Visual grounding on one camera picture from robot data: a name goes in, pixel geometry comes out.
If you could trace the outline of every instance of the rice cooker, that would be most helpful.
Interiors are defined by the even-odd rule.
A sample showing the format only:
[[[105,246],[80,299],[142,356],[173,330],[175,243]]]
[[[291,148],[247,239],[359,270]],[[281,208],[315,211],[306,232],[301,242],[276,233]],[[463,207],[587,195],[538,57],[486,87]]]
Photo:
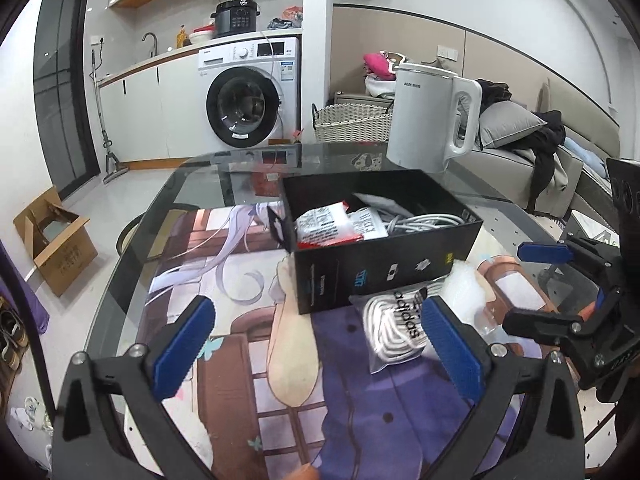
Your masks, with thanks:
[[[216,7],[211,17],[216,20],[217,37],[255,32],[255,19],[260,16],[255,0],[229,0]]]

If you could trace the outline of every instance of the open black box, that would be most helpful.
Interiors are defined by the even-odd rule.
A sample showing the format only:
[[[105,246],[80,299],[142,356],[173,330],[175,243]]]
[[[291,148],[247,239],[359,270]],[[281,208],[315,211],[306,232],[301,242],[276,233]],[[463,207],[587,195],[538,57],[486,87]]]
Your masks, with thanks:
[[[372,294],[444,276],[453,260],[466,259],[482,226],[478,216],[417,170],[288,176],[279,186],[285,217],[281,219],[270,210],[270,229],[271,235],[293,254],[300,314],[348,305],[352,294]],[[349,202],[354,192],[393,199],[415,215],[456,215],[465,224],[336,246],[298,248],[294,220],[311,209]]]

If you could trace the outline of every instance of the washing machine door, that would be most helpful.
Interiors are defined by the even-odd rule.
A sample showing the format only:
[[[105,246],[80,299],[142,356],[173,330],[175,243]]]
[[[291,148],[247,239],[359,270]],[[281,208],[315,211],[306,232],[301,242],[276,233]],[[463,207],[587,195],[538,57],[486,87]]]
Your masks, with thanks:
[[[269,137],[279,107],[273,82],[248,67],[220,73],[207,94],[209,124],[225,144],[235,148],[250,148]]]

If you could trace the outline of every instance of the washing machine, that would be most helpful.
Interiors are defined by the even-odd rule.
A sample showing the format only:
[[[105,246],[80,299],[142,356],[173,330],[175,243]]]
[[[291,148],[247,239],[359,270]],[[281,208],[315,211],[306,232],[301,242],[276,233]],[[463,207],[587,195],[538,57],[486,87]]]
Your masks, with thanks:
[[[262,38],[202,49],[198,95],[203,150],[291,139],[300,116],[298,38]]]

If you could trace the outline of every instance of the screw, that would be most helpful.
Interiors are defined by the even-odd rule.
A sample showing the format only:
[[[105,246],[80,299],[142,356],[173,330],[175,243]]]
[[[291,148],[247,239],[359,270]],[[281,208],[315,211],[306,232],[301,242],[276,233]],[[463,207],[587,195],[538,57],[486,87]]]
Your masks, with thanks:
[[[71,358],[71,362],[75,365],[81,365],[86,361],[86,354],[84,352],[76,352]]]
[[[501,344],[491,345],[491,354],[495,357],[504,357],[507,355],[507,347]]]
[[[558,350],[554,350],[550,354],[551,362],[556,363],[557,365],[562,364],[562,354]]]
[[[131,348],[129,348],[127,354],[129,354],[131,357],[142,357],[144,354],[146,354],[146,346],[135,344]]]

